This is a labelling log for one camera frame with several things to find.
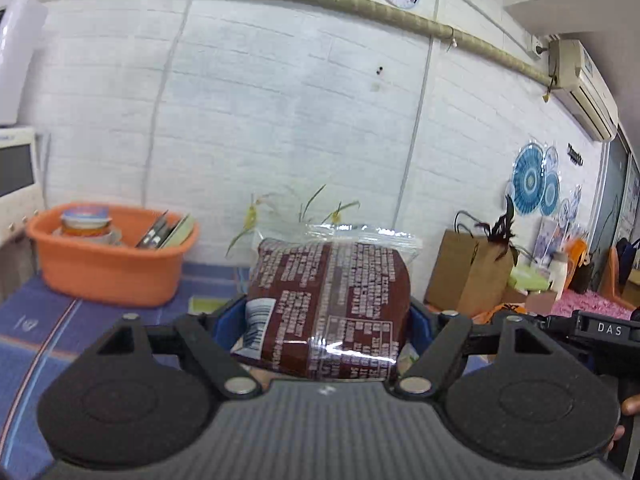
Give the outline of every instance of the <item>silver screw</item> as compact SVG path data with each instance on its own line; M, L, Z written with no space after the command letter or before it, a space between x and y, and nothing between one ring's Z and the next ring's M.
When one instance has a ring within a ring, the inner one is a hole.
M407 377L400 381L400 388L409 394L425 394L431 390L431 381L424 377Z
M232 394L246 395L256 389L256 384L249 377L233 377L226 380L225 389Z

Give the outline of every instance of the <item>finger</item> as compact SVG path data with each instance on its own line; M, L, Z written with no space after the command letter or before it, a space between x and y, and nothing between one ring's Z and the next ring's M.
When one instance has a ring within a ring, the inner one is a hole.
M637 415L640 413L640 395L629 397L622 403L623 415Z
M618 426L616 428L615 433L613 434L613 442L615 442L617 440L620 440L624 434L625 434L625 427L624 426Z

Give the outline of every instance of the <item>white appliance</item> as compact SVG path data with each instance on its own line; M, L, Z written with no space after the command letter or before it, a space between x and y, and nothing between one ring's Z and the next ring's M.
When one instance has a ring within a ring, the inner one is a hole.
M0 129L0 247L43 210L33 129Z
M609 142L618 132L618 105L591 57L578 40L549 44L549 75L554 92L594 140Z
M0 0L0 126L18 120L22 87L46 17L47 7L38 0Z

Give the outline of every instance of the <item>ceiling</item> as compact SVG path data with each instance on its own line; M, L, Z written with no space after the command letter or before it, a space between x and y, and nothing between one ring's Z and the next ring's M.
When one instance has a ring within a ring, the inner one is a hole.
M620 123L640 153L640 0L504 0L529 32L581 40L618 104Z

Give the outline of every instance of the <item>white bottle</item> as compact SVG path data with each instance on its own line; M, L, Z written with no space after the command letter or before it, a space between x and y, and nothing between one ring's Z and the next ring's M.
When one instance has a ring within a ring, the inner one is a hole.
M556 293L556 301L562 297L562 291L564 290L564 282L566 281L566 274L568 270L568 259L566 253L554 253L554 258L549 264L549 281L551 282L550 290Z

